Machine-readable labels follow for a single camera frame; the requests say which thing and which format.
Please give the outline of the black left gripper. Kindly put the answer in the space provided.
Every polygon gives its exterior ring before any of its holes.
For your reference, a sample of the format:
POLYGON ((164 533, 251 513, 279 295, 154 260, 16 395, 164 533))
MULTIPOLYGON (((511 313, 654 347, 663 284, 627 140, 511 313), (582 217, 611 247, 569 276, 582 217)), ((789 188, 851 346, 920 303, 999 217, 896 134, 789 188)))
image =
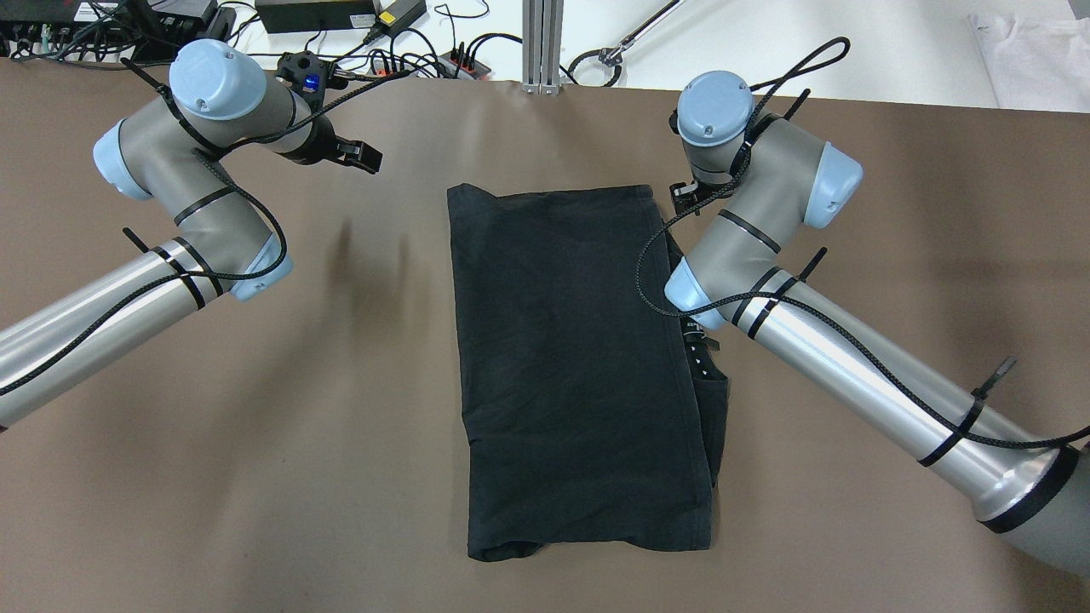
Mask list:
POLYGON ((310 123, 311 132, 295 151, 281 152, 290 163, 342 164, 344 167, 364 170, 367 175, 378 175, 384 163, 384 154, 361 140, 347 140, 337 135, 329 117, 316 117, 310 123))

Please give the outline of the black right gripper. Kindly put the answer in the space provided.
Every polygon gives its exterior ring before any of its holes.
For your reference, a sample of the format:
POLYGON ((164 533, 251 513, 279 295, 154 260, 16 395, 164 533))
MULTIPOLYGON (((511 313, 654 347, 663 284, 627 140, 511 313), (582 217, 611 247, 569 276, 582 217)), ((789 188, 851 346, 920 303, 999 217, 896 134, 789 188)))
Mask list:
POLYGON ((725 185, 708 185, 706 182, 692 180, 688 183, 678 182, 669 187, 669 195, 674 209, 679 217, 700 215, 701 209, 716 199, 725 196, 725 185))

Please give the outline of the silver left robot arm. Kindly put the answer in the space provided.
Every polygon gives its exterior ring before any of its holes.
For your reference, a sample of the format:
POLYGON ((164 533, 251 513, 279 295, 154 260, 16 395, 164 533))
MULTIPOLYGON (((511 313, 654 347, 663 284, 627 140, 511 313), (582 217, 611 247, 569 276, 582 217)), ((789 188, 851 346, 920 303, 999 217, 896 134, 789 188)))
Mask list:
POLYGON ((382 167, 382 152, 339 136, 326 109, 228 43, 187 43, 149 84, 156 100, 109 129, 93 157, 119 193, 159 202, 175 236, 136 241, 135 259, 3 330, 3 430, 219 296, 246 301, 293 271, 284 229, 226 172, 230 152, 382 167))

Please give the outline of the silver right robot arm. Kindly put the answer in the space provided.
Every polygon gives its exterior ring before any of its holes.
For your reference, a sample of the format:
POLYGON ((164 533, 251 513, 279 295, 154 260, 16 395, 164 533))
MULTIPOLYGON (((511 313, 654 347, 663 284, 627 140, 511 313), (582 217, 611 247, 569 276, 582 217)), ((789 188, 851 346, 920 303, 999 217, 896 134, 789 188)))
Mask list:
POLYGON ((728 324, 852 409, 962 493, 1009 546, 1087 575, 1087 431, 1040 438, 989 407, 1009 358, 972 392, 776 264, 801 226, 823 228, 862 180, 826 140, 768 112, 732 72, 689 82, 674 112, 694 192, 727 204, 665 284, 681 317, 728 324))

